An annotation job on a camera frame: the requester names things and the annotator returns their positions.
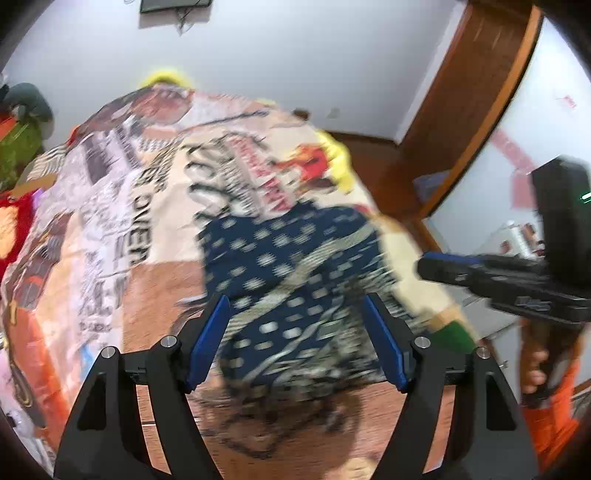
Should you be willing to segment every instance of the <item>hand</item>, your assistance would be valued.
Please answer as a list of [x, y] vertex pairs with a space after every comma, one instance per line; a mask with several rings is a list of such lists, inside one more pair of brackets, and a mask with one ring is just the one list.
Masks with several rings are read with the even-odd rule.
[[522, 393], [534, 393], [546, 381], [545, 373], [540, 370], [540, 363], [548, 360], [548, 350], [537, 343], [527, 326], [530, 321], [521, 319], [521, 356], [519, 359], [519, 373]]
[[[577, 339], [570, 348], [571, 362], [581, 356], [584, 349], [585, 335], [581, 330]], [[545, 383], [546, 375], [540, 370], [540, 364], [548, 360], [548, 350], [540, 345], [531, 335], [530, 320], [521, 319], [521, 355], [519, 359], [519, 376], [521, 392], [534, 393], [538, 387]]]

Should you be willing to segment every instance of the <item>wall outlet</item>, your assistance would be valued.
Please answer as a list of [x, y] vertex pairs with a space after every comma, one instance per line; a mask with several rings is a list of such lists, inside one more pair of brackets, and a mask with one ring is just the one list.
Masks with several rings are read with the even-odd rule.
[[302, 120], [308, 120], [310, 118], [310, 112], [305, 108], [296, 108], [292, 113]]
[[334, 106], [330, 109], [330, 112], [328, 115], [326, 115], [326, 118], [329, 118], [331, 120], [340, 117], [340, 108], [337, 106]]

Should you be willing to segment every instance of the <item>metal screw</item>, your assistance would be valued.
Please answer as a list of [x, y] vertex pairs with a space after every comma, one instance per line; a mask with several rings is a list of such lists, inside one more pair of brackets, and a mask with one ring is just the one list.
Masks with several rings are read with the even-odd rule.
[[476, 354], [482, 358], [483, 360], [486, 360], [487, 358], [491, 357], [491, 353], [488, 351], [488, 348], [484, 347], [484, 346], [480, 346], [476, 349]]
[[162, 345], [164, 348], [170, 348], [176, 344], [177, 338], [174, 335], [167, 335], [166, 337], [162, 338], [162, 340], [160, 340], [160, 345]]
[[102, 358], [111, 358], [117, 350], [114, 346], [106, 346], [100, 352]]
[[416, 337], [414, 344], [419, 348], [429, 348], [431, 346], [431, 340], [427, 337]]

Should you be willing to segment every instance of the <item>yellow fabric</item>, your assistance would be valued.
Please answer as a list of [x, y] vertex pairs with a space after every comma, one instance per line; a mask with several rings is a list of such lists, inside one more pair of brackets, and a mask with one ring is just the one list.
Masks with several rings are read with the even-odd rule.
[[183, 75], [175, 70], [159, 70], [149, 75], [143, 82], [142, 87], [149, 87], [154, 83], [172, 83], [183, 88], [193, 88], [191, 82], [189, 82]]
[[269, 100], [268, 98], [257, 98], [256, 101], [262, 103], [265, 106], [277, 106], [277, 102], [275, 100]]
[[355, 176], [351, 169], [349, 149], [322, 130], [316, 130], [316, 135], [328, 157], [330, 177], [335, 181], [339, 190], [345, 193], [350, 192], [355, 184]]
[[0, 208], [0, 260], [8, 256], [17, 240], [17, 216], [15, 206]]

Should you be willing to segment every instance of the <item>wooden door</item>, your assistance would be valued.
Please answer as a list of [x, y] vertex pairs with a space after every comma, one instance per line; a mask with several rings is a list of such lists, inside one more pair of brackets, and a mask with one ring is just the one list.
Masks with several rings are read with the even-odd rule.
[[527, 16], [470, 3], [401, 148], [413, 176], [452, 168], [513, 65]]

